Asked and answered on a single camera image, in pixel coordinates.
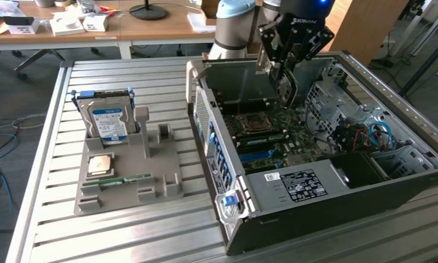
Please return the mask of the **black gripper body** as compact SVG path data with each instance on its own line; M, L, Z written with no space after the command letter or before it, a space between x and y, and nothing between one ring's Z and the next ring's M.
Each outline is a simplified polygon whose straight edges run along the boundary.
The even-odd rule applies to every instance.
M322 29L326 17L331 11L335 1L331 0L282 0L278 9L276 28L288 29L295 21L303 28Z

